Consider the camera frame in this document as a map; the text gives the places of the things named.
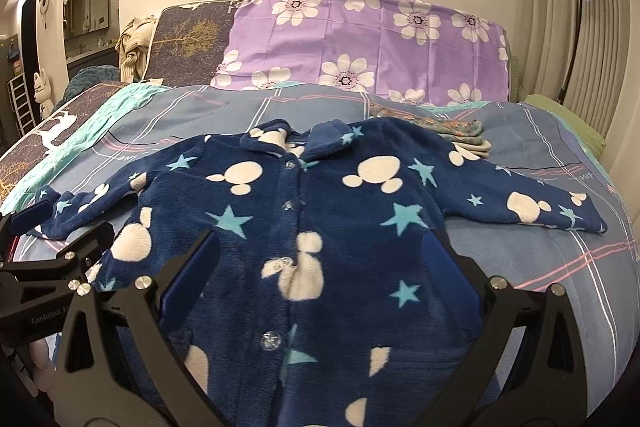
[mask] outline flower center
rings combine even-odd
[[[302,10],[305,5],[305,0],[289,0],[287,1],[287,9],[292,12],[298,12]]]
[[[427,16],[423,13],[413,12],[409,15],[409,24],[414,28],[425,28],[427,26]]]
[[[356,81],[356,74],[347,71],[346,73],[340,73],[336,75],[335,81],[339,86],[351,86]]]

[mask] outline white figurine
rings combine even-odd
[[[36,102],[40,104],[40,117],[44,120],[51,114],[53,109],[51,83],[47,78],[47,73],[44,70],[40,70],[40,73],[33,73],[33,84]]]

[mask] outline pajama top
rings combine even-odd
[[[604,233],[586,194],[482,160],[396,118],[284,120],[196,136],[140,158],[93,192],[38,200],[33,235],[65,239],[125,195],[138,205],[88,273],[100,289],[153,276],[204,230],[220,262],[171,334],[186,367],[238,427],[403,427],[472,342],[421,250],[445,216]],[[122,334],[135,375],[139,358]],[[149,400],[150,384],[139,379]],[[486,393],[499,393],[494,380]]]

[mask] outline white flower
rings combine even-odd
[[[270,89],[271,87],[281,82],[286,82],[291,76],[291,70],[289,68],[271,68],[269,71],[269,78],[261,71],[254,71],[251,75],[251,83],[253,86],[243,87],[243,91],[249,91],[254,89]]]
[[[413,9],[407,1],[400,1],[398,9],[402,13],[394,14],[394,24],[396,26],[404,26],[402,28],[402,37],[405,39],[415,40],[420,46],[424,45],[429,39],[440,38],[440,33],[436,28],[440,27],[440,17],[437,15],[428,15],[431,5],[427,2],[414,2]]]
[[[365,3],[369,8],[373,8],[374,10],[380,9],[380,0],[346,0],[344,2],[345,10],[356,10],[356,12],[361,12],[364,10]]]
[[[236,62],[236,58],[238,58],[238,50],[231,50],[225,55],[225,58],[217,66],[209,86],[218,84],[220,87],[226,87],[231,84],[229,73],[234,73],[242,67],[242,62]]]
[[[507,41],[504,39],[504,34],[500,35],[500,44],[502,44],[503,47],[498,48],[498,57],[500,57],[500,60],[505,61],[504,70],[508,72],[507,60],[509,60],[509,54],[507,53]]]
[[[279,13],[276,24],[284,24],[291,19],[291,25],[298,26],[305,17],[315,17],[318,10],[315,6],[320,4],[321,0],[280,0],[273,5],[272,14]]]
[[[395,89],[389,89],[389,98],[394,102],[410,103],[412,105],[420,105],[420,102],[424,98],[424,89],[407,89],[404,96]]]
[[[481,19],[470,13],[464,13],[456,10],[451,16],[451,23],[456,28],[462,28],[462,36],[468,41],[478,42],[478,37],[484,42],[489,41],[487,30],[489,29],[489,21]]]
[[[242,0],[238,8],[244,8],[249,4],[255,4],[257,6],[258,4],[261,4],[261,3],[262,3],[262,0]]]
[[[460,84],[460,91],[449,89],[447,94],[449,95],[449,98],[452,98],[452,102],[447,103],[448,107],[458,105],[460,103],[477,102],[478,100],[482,100],[482,91],[477,87],[476,89],[471,90],[468,84]]]
[[[334,86],[346,91],[366,92],[365,87],[373,86],[373,72],[368,71],[367,61],[364,58],[356,58],[350,62],[349,55],[342,54],[338,57],[338,63],[323,62],[322,71],[326,74],[320,75],[318,84],[322,86]]]

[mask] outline shirt sleeve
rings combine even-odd
[[[586,193],[566,192],[483,160],[409,122],[388,119],[383,133],[401,163],[421,179],[444,216],[482,223],[607,231],[607,224]]]
[[[53,216],[36,227],[30,235],[47,239],[66,239],[75,229],[86,225],[114,206],[124,196],[148,187],[159,172],[193,167],[204,153],[205,139],[196,136],[183,140],[157,153],[135,160],[116,172],[92,192],[63,192],[49,185],[38,190],[38,201],[53,204]]]

